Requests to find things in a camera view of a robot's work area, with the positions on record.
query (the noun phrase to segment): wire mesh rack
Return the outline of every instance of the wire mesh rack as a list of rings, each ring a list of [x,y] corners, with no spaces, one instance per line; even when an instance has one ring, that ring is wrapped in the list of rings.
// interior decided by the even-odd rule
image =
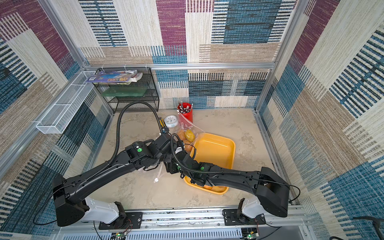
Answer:
[[[147,102],[156,111],[158,111],[159,110],[159,94],[157,92],[152,71],[150,68],[99,68],[97,69],[96,73],[99,73],[100,71],[111,72],[111,71],[123,71],[123,70],[137,70],[138,72],[142,72],[143,76],[137,82],[132,82],[129,85],[124,85],[124,84],[108,85],[108,84],[94,83],[94,86],[98,89],[98,91],[101,94],[103,94],[103,92],[110,87],[119,87],[119,88],[146,87],[147,90],[142,96],[135,96],[135,97],[105,96],[104,98],[113,109],[113,112],[115,113],[115,112],[121,111],[126,105],[128,105],[133,101]],[[146,112],[146,111],[151,111],[151,110],[148,106],[144,104],[135,104],[126,110],[126,112]]]
[[[62,134],[73,116],[93,88],[92,83],[84,83],[95,71],[79,73],[62,96],[42,117],[36,128],[44,134]]]

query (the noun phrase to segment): white sticker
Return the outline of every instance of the white sticker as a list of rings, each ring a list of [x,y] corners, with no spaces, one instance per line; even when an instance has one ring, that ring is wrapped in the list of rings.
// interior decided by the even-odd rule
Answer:
[[[176,148],[175,154],[178,153],[178,152],[181,152],[181,150],[182,150],[181,147]]]

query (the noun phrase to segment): white clock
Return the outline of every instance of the white clock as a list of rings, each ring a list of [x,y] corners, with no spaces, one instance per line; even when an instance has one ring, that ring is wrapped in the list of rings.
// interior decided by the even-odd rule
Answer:
[[[179,119],[175,115],[165,117],[164,122],[167,127],[176,127],[179,124]]]

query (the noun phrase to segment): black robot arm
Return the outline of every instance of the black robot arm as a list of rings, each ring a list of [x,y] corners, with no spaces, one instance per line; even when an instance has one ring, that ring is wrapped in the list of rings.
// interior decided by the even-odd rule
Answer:
[[[161,162],[165,163],[169,173],[179,172],[200,186],[227,186],[252,193],[269,213],[287,216],[289,186],[271,169],[263,167],[261,171],[244,172],[206,162],[198,163],[184,150],[176,154],[172,144],[171,135],[163,133],[156,140],[134,142],[127,146],[113,162],[105,162],[68,179],[56,177],[53,198],[58,226],[68,226],[80,220],[89,210],[84,199],[96,189],[126,173]],[[182,148],[181,141],[176,144]]]

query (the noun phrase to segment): green plastic container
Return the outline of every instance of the green plastic container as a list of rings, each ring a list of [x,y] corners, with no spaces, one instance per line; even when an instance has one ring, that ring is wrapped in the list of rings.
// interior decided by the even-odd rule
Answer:
[[[103,97],[142,97],[147,87],[109,87],[101,95]]]

